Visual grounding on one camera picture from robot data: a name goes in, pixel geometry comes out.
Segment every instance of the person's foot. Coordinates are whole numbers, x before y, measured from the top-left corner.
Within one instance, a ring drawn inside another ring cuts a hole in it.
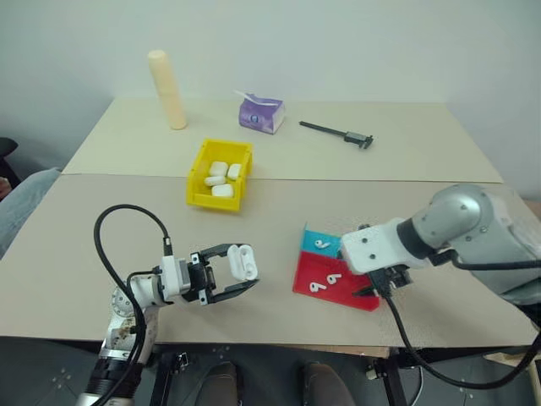
[[[224,362],[212,368],[203,381],[195,406],[241,404],[238,375],[237,367],[231,362]]]
[[[303,406],[355,406],[346,385],[328,365],[304,366]]]

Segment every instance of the purple tissue box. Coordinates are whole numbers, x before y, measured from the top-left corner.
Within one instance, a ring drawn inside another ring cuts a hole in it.
[[[286,108],[282,100],[264,99],[245,94],[238,112],[238,123],[249,129],[274,134],[284,121]]]

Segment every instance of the beige table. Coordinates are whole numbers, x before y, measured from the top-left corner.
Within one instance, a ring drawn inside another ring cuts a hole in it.
[[[240,101],[185,102],[189,125],[167,127],[155,99],[116,99],[64,173],[187,176],[204,138],[251,142],[252,179],[501,182],[443,104],[287,101],[274,135],[238,125]],[[360,151],[299,120],[372,134]]]
[[[106,207],[133,203],[164,221],[177,255],[245,241],[254,246],[261,271],[261,282],[235,300],[163,309],[159,342],[399,346],[385,305],[368,313],[292,292],[305,223],[340,234],[359,223],[411,216],[447,182],[501,182],[438,104],[288,102],[287,120],[275,135],[240,128],[238,101],[186,106],[189,127],[178,132],[167,128],[154,99],[113,102],[0,262],[0,335],[102,339],[113,286],[96,256],[92,228]],[[359,151],[300,128],[300,119],[373,134],[375,141]],[[184,203],[182,176],[205,137],[254,145],[253,176],[238,214]],[[137,213],[115,213],[104,234],[123,275],[160,259],[160,234]],[[225,261],[216,269],[222,286],[232,282]],[[412,276],[415,283],[400,290],[396,302],[415,345],[532,341],[526,317],[468,272],[444,266]]]
[[[385,305],[350,309],[292,292],[304,224],[344,233],[359,223],[407,217],[443,183],[251,180],[242,212],[187,207],[182,178],[64,175],[0,263],[0,334],[102,339],[112,281],[93,248],[92,228],[106,207],[142,205],[169,228],[176,255],[213,244],[254,246],[261,282],[217,305],[161,310],[158,341],[400,346]],[[156,265],[161,235],[139,213],[118,212],[104,225],[104,245],[124,276]],[[396,293],[412,343],[432,347],[522,345],[531,323],[468,272],[443,266],[412,271]],[[216,278],[231,282],[227,263]]]

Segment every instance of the yellow plastic tray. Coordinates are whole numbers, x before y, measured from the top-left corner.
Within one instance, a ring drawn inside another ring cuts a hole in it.
[[[237,180],[228,179],[233,187],[233,197],[215,197],[211,187],[205,185],[205,178],[210,176],[209,169],[213,161],[240,163]],[[247,142],[225,140],[205,140],[189,171],[186,186],[186,203],[210,209],[239,211],[240,199],[246,190],[246,178],[252,172],[252,145]]]

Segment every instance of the red board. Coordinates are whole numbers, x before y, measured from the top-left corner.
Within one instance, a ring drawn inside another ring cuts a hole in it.
[[[327,282],[330,274],[341,274],[335,284]],[[312,282],[325,285],[313,293],[310,291]],[[293,292],[306,294],[313,298],[329,300],[340,305],[354,307],[355,309],[372,311],[380,305],[380,298],[375,296],[358,297],[352,293],[370,286],[370,280],[365,275],[353,275],[347,268],[345,261],[317,255],[308,251],[301,251],[298,258],[297,274],[293,282]]]

